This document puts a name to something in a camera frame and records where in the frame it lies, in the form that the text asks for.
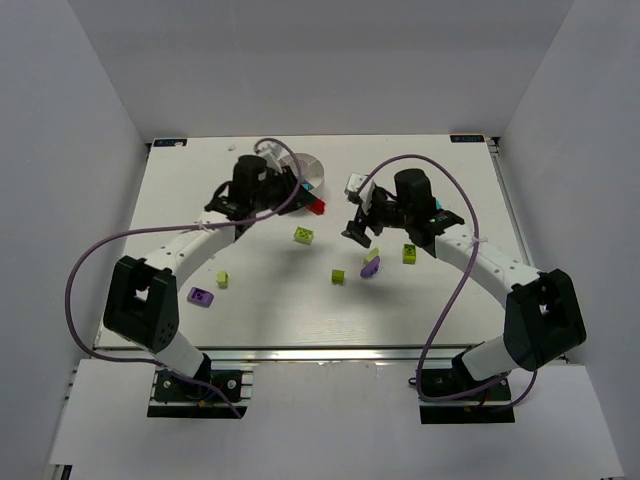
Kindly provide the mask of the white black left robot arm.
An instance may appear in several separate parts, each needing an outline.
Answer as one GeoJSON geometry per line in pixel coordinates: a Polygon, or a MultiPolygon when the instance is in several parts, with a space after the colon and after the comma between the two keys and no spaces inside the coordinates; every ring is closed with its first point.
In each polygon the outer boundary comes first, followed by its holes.
{"type": "Polygon", "coordinates": [[[258,214],[284,215],[312,204],[299,158],[285,165],[242,155],[231,180],[221,184],[193,228],[183,229],[159,249],[135,259],[122,257],[113,270],[103,324],[173,371],[192,399],[209,392],[211,361],[179,331],[178,293],[210,258],[235,243],[258,214]]]}

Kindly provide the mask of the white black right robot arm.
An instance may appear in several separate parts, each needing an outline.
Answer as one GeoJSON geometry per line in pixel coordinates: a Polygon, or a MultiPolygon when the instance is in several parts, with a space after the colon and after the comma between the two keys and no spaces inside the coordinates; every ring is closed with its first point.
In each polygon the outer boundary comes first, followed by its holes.
{"type": "Polygon", "coordinates": [[[363,175],[350,175],[345,194],[358,209],[343,234],[367,247],[368,231],[402,229],[416,247],[467,274],[501,305],[502,334],[452,361],[455,376],[467,387],[517,368],[534,372],[585,342],[568,274],[522,264],[480,240],[459,215],[439,207],[422,170],[402,170],[394,182],[396,191],[389,193],[363,175]]]}

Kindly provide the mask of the red lego brick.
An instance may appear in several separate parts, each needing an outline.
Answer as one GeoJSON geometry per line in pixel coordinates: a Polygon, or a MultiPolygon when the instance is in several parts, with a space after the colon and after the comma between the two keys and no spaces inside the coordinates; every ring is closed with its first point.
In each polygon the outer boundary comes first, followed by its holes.
{"type": "Polygon", "coordinates": [[[308,211],[315,215],[323,215],[326,209],[326,203],[321,199],[316,199],[312,204],[306,207],[308,211]]]}

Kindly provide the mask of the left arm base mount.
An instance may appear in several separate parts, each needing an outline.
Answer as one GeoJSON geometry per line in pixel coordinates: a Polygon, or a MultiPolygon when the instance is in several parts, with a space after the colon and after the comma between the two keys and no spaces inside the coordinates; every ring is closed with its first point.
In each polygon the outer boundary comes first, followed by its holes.
{"type": "Polygon", "coordinates": [[[239,419],[248,409],[253,386],[253,369],[231,364],[213,366],[210,383],[227,398],[209,387],[178,379],[168,370],[155,372],[147,407],[148,418],[239,419]]]}

